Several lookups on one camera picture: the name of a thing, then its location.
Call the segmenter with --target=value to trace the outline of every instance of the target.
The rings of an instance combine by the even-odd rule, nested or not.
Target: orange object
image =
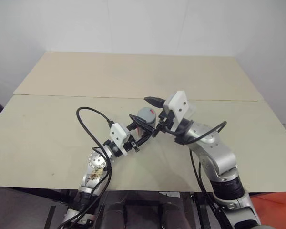
[[[286,229],[286,192],[263,194],[251,200],[263,225]]]

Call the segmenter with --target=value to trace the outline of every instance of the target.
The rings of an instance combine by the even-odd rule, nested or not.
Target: wooden table
[[[78,107],[127,125],[128,114],[148,106],[144,96],[178,89],[197,106],[194,120],[228,122],[220,136],[249,192],[286,191],[286,132],[233,58],[62,52],[46,53],[0,114],[0,186],[77,189],[95,145],[76,119]],[[82,116],[101,141],[108,138],[101,117]],[[163,133],[115,160],[109,188],[199,191],[188,148]]]

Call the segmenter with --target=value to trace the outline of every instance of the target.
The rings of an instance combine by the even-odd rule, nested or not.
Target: gray floor
[[[118,191],[108,192],[104,195],[102,203],[110,205],[117,199],[123,198],[123,193]],[[189,195],[181,194],[182,198],[171,198],[173,202],[184,208],[185,215],[193,229],[200,228],[197,210]],[[149,201],[165,202],[166,196],[157,192],[131,192],[127,194],[127,200],[142,199]],[[56,206],[51,229],[55,229],[62,221],[67,207],[59,202],[46,198],[25,194],[9,188],[0,187],[0,229],[43,229],[51,206]],[[154,206],[126,206],[128,214],[127,229],[158,229],[159,221],[157,207]],[[219,228],[216,219],[209,211],[211,227]]]

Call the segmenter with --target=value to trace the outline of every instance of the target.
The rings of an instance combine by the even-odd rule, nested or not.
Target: white wall
[[[232,55],[286,123],[286,0],[0,0],[0,102],[45,50]]]

